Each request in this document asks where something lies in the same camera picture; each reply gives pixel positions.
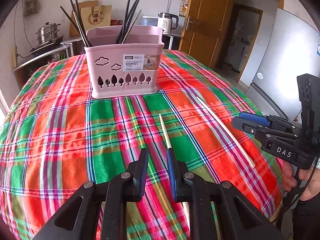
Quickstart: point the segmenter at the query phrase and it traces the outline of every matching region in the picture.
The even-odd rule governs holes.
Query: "pink basket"
[[[121,26],[87,31],[93,47],[84,47],[96,99],[157,92],[162,29],[133,26],[125,44],[115,44]]]

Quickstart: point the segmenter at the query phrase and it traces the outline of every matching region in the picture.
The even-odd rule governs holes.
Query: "hand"
[[[311,167],[309,170],[300,170],[299,171],[299,179],[301,180],[308,180],[311,172],[313,170],[313,167]],[[284,163],[282,168],[282,188],[285,191],[290,191],[293,187],[297,186],[297,181],[293,176],[293,168],[289,163]],[[300,200],[306,201],[314,196],[316,196],[320,192],[320,170],[316,169],[315,173],[312,176],[312,179],[307,186],[306,190],[301,195]]]

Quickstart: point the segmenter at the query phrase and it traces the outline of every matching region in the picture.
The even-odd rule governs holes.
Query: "black sleeve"
[[[308,201],[298,201],[292,223],[293,240],[320,239],[320,193]]]

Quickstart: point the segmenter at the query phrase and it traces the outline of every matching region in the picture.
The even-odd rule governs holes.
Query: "door panel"
[[[234,0],[190,0],[180,50],[202,64],[215,65],[229,24]]]

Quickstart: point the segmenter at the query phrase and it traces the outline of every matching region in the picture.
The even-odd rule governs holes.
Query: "door handle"
[[[189,16],[187,20],[186,31],[190,31],[192,28],[192,25],[199,25],[199,23],[193,17]]]

